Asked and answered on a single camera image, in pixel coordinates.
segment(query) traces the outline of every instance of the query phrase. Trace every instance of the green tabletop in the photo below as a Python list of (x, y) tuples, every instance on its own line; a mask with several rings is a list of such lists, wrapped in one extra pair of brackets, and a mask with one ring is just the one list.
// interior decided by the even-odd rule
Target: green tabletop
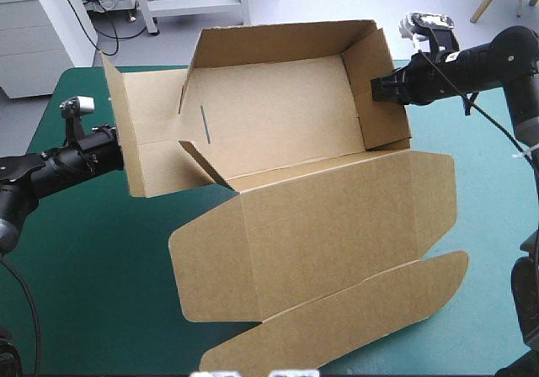
[[(127, 71), (175, 67), (131, 67)], [(86, 130), (114, 122), (103, 71), (63, 74), (30, 151), (59, 146), (58, 104), (95, 98)], [(506, 126), (500, 91), (483, 104)], [(429, 253), (466, 249), (471, 265), (456, 297), (428, 321), (326, 366), (332, 373), (482, 374), (525, 352), (510, 295), (520, 242), (536, 224), (532, 176), (512, 147), (478, 115), (464, 118), (459, 100), (412, 107), (414, 148), (456, 159), (459, 221)], [(180, 374), (202, 353), (251, 323), (191, 323), (181, 313), (168, 254), (171, 232), (230, 199), (216, 186), (152, 199), (132, 198), (125, 173), (114, 172), (43, 199), (9, 255), (31, 286), (40, 312), (44, 374)], [(31, 316), (19, 287), (0, 269), (0, 324), (15, 336), (30, 372)]]

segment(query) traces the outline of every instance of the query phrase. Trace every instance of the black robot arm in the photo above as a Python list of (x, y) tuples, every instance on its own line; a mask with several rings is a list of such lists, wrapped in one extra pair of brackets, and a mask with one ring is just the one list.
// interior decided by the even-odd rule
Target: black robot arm
[[(534, 167), (536, 182), (539, 182), (537, 33), (515, 26), (502, 31), (488, 44), (459, 50), (452, 29), (453, 23), (445, 15), (408, 14), (401, 23), (401, 34), (412, 39), (417, 53), (407, 66), (371, 81), (373, 99), (426, 105), (438, 99), (471, 94), (470, 98), (463, 99), (465, 113), (469, 114), (479, 92), (503, 88), (515, 138), (530, 147), (526, 159)], [(428, 53), (419, 48), (419, 42), (424, 40), (430, 44)], [(539, 376), (536, 232), (521, 249), (528, 252), (528, 256), (516, 262), (511, 274), (511, 288), (524, 342), (532, 350), (511, 366), (500, 370), (497, 377)]]
[(102, 125), (84, 134), (81, 116), (93, 112), (91, 98), (68, 99), (60, 111), (64, 146), (0, 158), (0, 255), (15, 248), (26, 216), (41, 198), (124, 167), (116, 128)]

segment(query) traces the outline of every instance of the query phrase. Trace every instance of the black cable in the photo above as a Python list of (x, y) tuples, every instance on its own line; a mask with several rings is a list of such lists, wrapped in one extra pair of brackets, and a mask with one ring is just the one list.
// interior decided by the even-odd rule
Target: black cable
[[(496, 126), (498, 128), (498, 130), (500, 130), (502, 133), (504, 133), (504, 135), (510, 140), (510, 142), (513, 144), (513, 146), (515, 146), (515, 148), (519, 152), (524, 152), (524, 149), (520, 146), (519, 142), (507, 131), (507, 129), (505, 129), (492, 116), (490, 116), (487, 112), (485, 112), (483, 110), (483, 108), (481, 108), (475, 102), (473, 102), (465, 93), (463, 93), (460, 89), (458, 89), (458, 87), (453, 83), (453, 81), (450, 80), (444, 74), (444, 72), (440, 68), (438, 68), (438, 66), (435, 63), (433, 63), (430, 60), (430, 58), (423, 51), (420, 50), (419, 54), (425, 59), (425, 61), (427, 61), (432, 66), (432, 68), (434, 68), (434, 70), (438, 73), (438, 75), (440, 75), (440, 77), (442, 77), (444, 79), (444, 81), (447, 82), (447, 84), (451, 88), (453, 88), (453, 91), (455, 91), (455, 93), (458, 96), (460, 96), (462, 99), (464, 99), (464, 101), (466, 101), (468, 104), (470, 104), (470, 106), (473, 106), (485, 119), (487, 119), (490, 123), (492, 123), (494, 126)], [(523, 157), (530, 164), (531, 169), (533, 169), (533, 172), (535, 173), (535, 176), (539, 177), (539, 169), (537, 169), (536, 165), (533, 163), (531, 158), (529, 158), (527, 154), (523, 154)]]
[[(98, 29), (96, 29), (95, 31), (96, 31), (98, 34), (104, 36), (105, 38), (115, 39), (114, 36), (107, 35), (106, 33), (101, 32), (101, 31), (98, 30)], [(139, 32), (137, 32), (137, 33), (134, 34), (134, 35), (130, 35), (130, 36), (119, 36), (118, 39), (119, 39), (119, 40), (135, 39), (136, 37), (142, 35), (145, 31), (146, 31), (146, 26), (145, 26), (144, 28), (142, 28)]]
[[(78, 17), (77, 11), (75, 10), (75, 7), (73, 7), (73, 4), (71, 3), (71, 0), (67, 0), (67, 3), (69, 4), (69, 7), (71, 7), (71, 10), (75, 14), (75, 17), (77, 18), (77, 21), (78, 21), (79, 25), (81, 26), (81, 28), (83, 29), (84, 34), (86, 35), (86, 38), (89, 40), (89, 42), (95, 48), (95, 50), (100, 51), (105, 56), (114, 56), (116, 53), (118, 53), (118, 50), (120, 49), (120, 40), (116, 39), (116, 48), (115, 48), (115, 51), (112, 52), (112, 53), (106, 53), (106, 52), (102, 51), (101, 49), (99, 49), (98, 46), (93, 42), (92, 38), (90, 38), (90, 36), (88, 35), (88, 32), (86, 32), (86, 28), (84, 28), (83, 22)], [(108, 17), (108, 18), (110, 20), (110, 23), (112, 24), (112, 30), (114, 31), (114, 33), (115, 33), (115, 35), (117, 37), (118, 33), (116, 32), (116, 27), (113, 24), (112, 19), (110, 17)]]
[[(97, 3), (102, 9), (103, 9), (103, 13), (105, 13), (105, 15), (107, 14), (107, 11), (103, 8), (103, 6), (101, 4), (99, 4), (99, 0), (83, 0), (84, 1), (84, 4), (87, 4), (87, 3)], [(136, 37), (142, 35), (144, 33), (144, 31), (146, 30), (146, 26), (144, 26), (144, 28), (142, 28), (140, 31), (138, 31), (136, 34), (134, 35), (128, 35), (128, 36), (113, 36), (113, 35), (108, 35), (106, 34), (105, 32), (102, 32), (100, 31), (99, 29), (97, 28), (94, 28), (95, 31), (104, 36), (105, 38), (111, 38), (111, 39), (118, 39), (118, 40), (129, 40), (129, 39), (135, 39)]]
[(34, 377), (39, 377), (40, 375), (40, 364), (41, 364), (41, 328), (40, 328), (40, 318), (37, 314), (37, 307), (35, 306), (34, 297), (23, 277), (15, 270), (15, 268), (6, 261), (5, 257), (0, 255), (0, 263), (10, 272), (13, 277), (19, 282), (20, 286), (23, 288), (24, 295), (26, 300), (32, 310), (32, 318), (34, 320), (34, 331), (35, 331), (35, 363), (34, 363)]

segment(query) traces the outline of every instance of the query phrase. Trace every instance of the cardboard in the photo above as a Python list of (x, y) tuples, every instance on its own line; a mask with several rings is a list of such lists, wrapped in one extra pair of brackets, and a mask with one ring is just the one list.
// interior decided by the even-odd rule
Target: cardboard
[(449, 156), (409, 150), (373, 21), (204, 29), (189, 70), (104, 60), (131, 194), (237, 195), (169, 240), (191, 321), (261, 321), (202, 359), (316, 368), (440, 309), (467, 255), (421, 260), (456, 221)]

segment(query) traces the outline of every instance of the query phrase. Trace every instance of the white cabinet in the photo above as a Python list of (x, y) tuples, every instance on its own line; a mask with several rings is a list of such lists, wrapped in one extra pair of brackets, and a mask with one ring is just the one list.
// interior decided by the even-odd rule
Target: white cabinet
[[(83, 3), (70, 1), (97, 44)], [(92, 66), (94, 54), (67, 0), (0, 0), (0, 88), (10, 98), (53, 93), (65, 70)]]

